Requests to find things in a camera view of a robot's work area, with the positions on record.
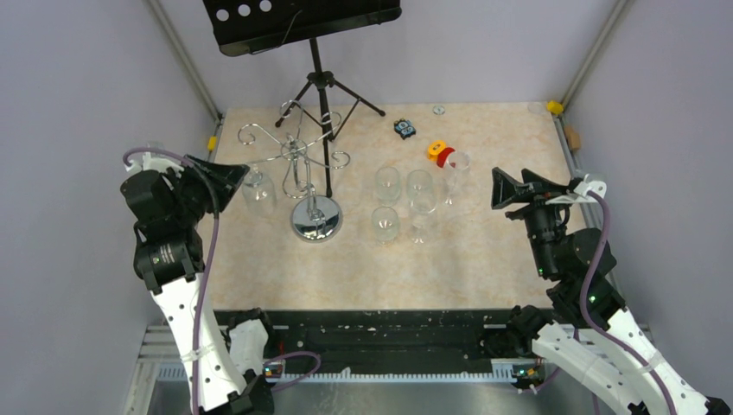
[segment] gray wall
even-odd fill
[[[159,312],[120,157],[202,154],[213,122],[140,0],[6,3],[0,56],[0,412],[119,413]]]
[[[635,2],[570,107],[617,275],[665,357],[733,402],[733,2]]]
[[[306,41],[224,56],[201,0],[162,3],[222,109],[280,105],[313,70]],[[395,22],[321,38],[323,67],[375,103],[561,99],[613,3],[403,0]]]

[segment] table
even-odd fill
[[[301,241],[290,229],[290,212],[298,201],[280,191],[288,163],[260,168],[276,183],[277,208],[270,219],[250,214],[237,194],[220,218],[220,234],[208,292],[216,310],[417,310],[509,308],[516,304],[550,307],[545,290],[552,283],[537,276],[524,224],[491,210],[491,168],[499,166],[514,177],[528,168],[554,182],[570,175],[549,113],[535,114],[527,103],[449,104],[445,113],[433,105],[385,105],[380,117],[359,105],[330,145],[352,157],[345,169],[332,173],[334,199],[344,223],[322,244]],[[307,108],[318,113],[315,108]],[[346,114],[348,107],[333,107]],[[239,128],[257,123],[276,137],[295,133],[297,116],[274,127],[277,108],[232,109],[225,118],[215,162],[245,163],[279,154],[278,145],[261,136],[254,145],[237,140]],[[393,122],[409,119],[417,135],[402,140]],[[306,143],[321,135],[320,127],[303,119]],[[465,197],[454,206],[440,205],[434,238],[413,244],[408,207],[403,194],[394,207],[402,231],[390,246],[379,246],[371,234],[371,212],[379,206],[373,196],[373,175],[394,166],[403,177],[414,169],[429,171],[443,192],[443,170],[426,158],[428,144],[442,139],[471,156]],[[322,147],[309,155],[322,161]],[[324,191],[322,168],[314,166],[314,182]],[[583,227],[575,207],[569,232]],[[207,215],[199,233],[207,249],[213,221]]]

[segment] black music stand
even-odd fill
[[[323,161],[327,166],[330,160],[328,142],[336,139],[360,102],[380,116],[385,116],[384,111],[336,80],[333,73],[323,71],[316,38],[396,20],[402,14],[399,0],[203,0],[203,3],[214,26],[219,50],[227,56],[258,54],[287,43],[309,39],[315,71],[308,74],[308,82],[294,100],[300,100],[311,86],[316,86],[322,120],[321,117],[306,114],[319,125],[329,119],[327,86],[338,86],[356,99],[336,132],[333,132],[330,123],[322,125],[322,132],[328,134],[323,140]],[[275,126],[279,127],[283,119],[281,117]],[[326,196],[331,197],[331,172],[329,168],[325,170]]]

